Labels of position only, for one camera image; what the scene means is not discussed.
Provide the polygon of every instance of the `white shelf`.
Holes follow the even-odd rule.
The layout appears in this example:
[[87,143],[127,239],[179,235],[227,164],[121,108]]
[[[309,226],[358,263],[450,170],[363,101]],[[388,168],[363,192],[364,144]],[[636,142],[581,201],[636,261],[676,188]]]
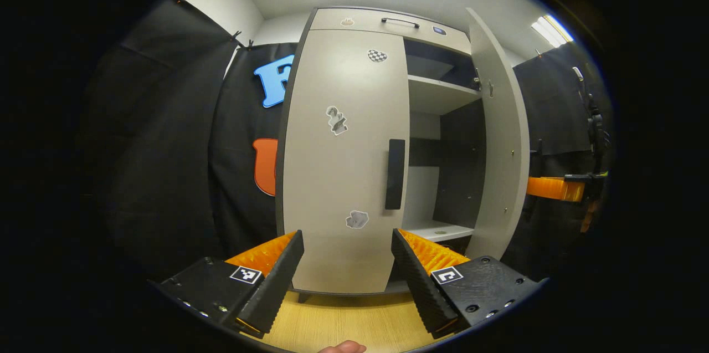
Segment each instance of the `white shelf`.
[[480,99],[480,92],[438,80],[408,75],[410,111],[445,115]]
[[[459,225],[441,223],[431,221],[426,225],[418,225],[414,229],[407,229],[406,231],[416,234],[419,237],[423,237],[432,242],[448,241],[449,239],[455,239],[460,237],[466,237],[473,234],[473,229],[468,227],[461,227]],[[436,232],[445,232],[445,234],[436,234]]]

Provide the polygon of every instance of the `ceiling light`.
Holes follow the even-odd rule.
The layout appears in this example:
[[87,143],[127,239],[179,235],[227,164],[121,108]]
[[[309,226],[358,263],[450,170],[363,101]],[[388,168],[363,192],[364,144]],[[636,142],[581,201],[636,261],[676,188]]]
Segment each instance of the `ceiling light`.
[[544,17],[537,19],[537,22],[532,24],[532,29],[541,34],[554,48],[574,40],[569,32],[551,15],[544,15]]

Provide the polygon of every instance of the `door handle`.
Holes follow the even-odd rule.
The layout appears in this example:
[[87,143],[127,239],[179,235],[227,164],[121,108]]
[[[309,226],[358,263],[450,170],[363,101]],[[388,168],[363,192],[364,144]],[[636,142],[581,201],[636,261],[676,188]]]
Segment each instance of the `door handle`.
[[384,209],[401,209],[401,194],[403,192],[403,162],[405,159],[406,141],[389,139],[389,163],[387,166],[387,197]]
[[411,21],[405,21],[403,19],[397,19],[397,18],[382,18],[382,23],[386,23],[387,21],[399,21],[399,22],[406,22],[407,24],[412,24],[413,27],[416,29],[420,28],[421,25],[417,24],[416,22],[411,22]]

